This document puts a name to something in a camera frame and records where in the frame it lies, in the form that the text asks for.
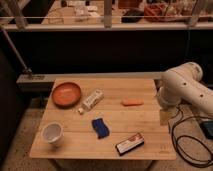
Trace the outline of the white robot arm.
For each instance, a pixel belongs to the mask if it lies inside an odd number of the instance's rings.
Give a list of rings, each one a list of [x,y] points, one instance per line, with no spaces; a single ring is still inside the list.
[[[162,86],[157,92],[161,125],[168,123],[170,110],[181,100],[213,116],[213,90],[200,83],[202,77],[203,70],[195,62],[187,62],[162,73]]]

